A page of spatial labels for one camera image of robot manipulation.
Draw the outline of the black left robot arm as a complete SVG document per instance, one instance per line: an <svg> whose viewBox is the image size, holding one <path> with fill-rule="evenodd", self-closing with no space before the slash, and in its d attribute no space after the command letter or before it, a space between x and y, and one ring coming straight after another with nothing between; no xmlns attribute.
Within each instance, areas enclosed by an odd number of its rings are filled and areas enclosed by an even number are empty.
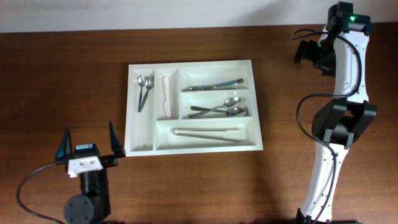
<svg viewBox="0 0 398 224"><path fill-rule="evenodd" d="M70 130L66 129L54 160L65 165L71 178L80 178L81 194L65 204L63 215L67 223L104 223L111 213L107 169L118 166L126 156L124 146L109 123L112 154L102 156L94 143L72 147Z"/></svg>

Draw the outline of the pink plastic knife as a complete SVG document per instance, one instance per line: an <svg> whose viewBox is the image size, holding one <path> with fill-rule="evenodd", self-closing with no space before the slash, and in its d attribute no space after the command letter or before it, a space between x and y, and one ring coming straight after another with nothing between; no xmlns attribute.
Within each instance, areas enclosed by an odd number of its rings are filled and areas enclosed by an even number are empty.
<svg viewBox="0 0 398 224"><path fill-rule="evenodd" d="M170 82L169 82L169 77L164 76L162 78L162 85L163 85L163 88L164 88L164 96L165 96L165 101L163 103L165 117L167 119L171 119L172 118L172 112L171 112L171 107L170 107Z"/></svg>

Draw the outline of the dark steel teaspoon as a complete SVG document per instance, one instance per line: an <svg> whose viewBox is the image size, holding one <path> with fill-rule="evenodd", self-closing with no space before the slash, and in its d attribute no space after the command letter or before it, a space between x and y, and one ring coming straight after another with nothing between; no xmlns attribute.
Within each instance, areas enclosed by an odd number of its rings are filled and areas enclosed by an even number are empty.
<svg viewBox="0 0 398 224"><path fill-rule="evenodd" d="M147 101L147 97L148 97L148 95L149 95L149 91L152 89L154 87L154 77L146 77L146 85L145 85L145 88L146 88L146 92L145 92L145 94L144 94L144 98L143 98L143 107L144 107L144 105L145 105L145 103L146 103L146 101Z"/></svg>

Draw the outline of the steel fork underneath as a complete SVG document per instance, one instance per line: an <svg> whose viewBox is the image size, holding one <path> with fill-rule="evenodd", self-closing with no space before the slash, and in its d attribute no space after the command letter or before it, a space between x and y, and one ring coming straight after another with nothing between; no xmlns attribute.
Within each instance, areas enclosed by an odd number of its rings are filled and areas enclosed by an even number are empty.
<svg viewBox="0 0 398 224"><path fill-rule="evenodd" d="M244 79L239 78L237 80L232 80L232 81L228 81L228 82L217 83L217 84L212 84L212 85L201 85L201 86L232 86L232 85L242 84L243 82L244 82Z"/></svg>

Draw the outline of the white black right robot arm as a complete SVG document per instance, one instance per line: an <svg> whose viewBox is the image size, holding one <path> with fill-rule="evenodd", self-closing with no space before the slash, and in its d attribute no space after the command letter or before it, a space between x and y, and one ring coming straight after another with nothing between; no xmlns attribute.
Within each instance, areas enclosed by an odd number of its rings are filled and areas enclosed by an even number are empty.
<svg viewBox="0 0 398 224"><path fill-rule="evenodd" d="M335 78L330 101L313 117L312 130L304 134L315 141L315 162L307 195L298 208L295 223L331 223L338 176L350 147L377 114L369 102L365 79L366 50L371 18L356 14L353 4L340 1L328 10L323 30L299 29L291 38L300 40L296 64L303 60L323 75Z"/></svg>

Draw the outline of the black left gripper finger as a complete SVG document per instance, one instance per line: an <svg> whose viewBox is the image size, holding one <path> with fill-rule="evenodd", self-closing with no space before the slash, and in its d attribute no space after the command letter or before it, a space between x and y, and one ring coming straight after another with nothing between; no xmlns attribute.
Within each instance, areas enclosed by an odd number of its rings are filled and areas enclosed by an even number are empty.
<svg viewBox="0 0 398 224"><path fill-rule="evenodd" d="M70 130L67 128L64 131L60 146L55 153L55 161L62 161L71 158L72 158L72 141L70 136Z"/></svg>
<svg viewBox="0 0 398 224"><path fill-rule="evenodd" d="M121 144L112 122L109 122L109 136L110 136L110 143L111 143L111 150L114 152L115 157L125 157L125 149L124 146Z"/></svg>

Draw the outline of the steel tweezers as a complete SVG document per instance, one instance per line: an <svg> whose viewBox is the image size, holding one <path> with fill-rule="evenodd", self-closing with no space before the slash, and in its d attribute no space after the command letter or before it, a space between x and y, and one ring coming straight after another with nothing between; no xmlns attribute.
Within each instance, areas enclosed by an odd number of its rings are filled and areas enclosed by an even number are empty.
<svg viewBox="0 0 398 224"><path fill-rule="evenodd" d="M239 128L174 128L175 136L212 139L217 141L242 142L243 138L235 138L233 133L240 133Z"/></svg>

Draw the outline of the small steel teaspoon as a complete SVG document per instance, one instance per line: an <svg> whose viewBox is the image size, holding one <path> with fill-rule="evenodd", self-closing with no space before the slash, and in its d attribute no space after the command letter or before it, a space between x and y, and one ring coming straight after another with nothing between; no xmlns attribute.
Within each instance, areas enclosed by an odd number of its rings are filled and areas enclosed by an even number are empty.
<svg viewBox="0 0 398 224"><path fill-rule="evenodd" d="M140 113L142 111L142 107L143 107L143 105L142 105L143 104L143 98L144 98L143 88L146 85L146 76L145 75L139 75L138 78L137 78L137 83L140 86L137 112Z"/></svg>

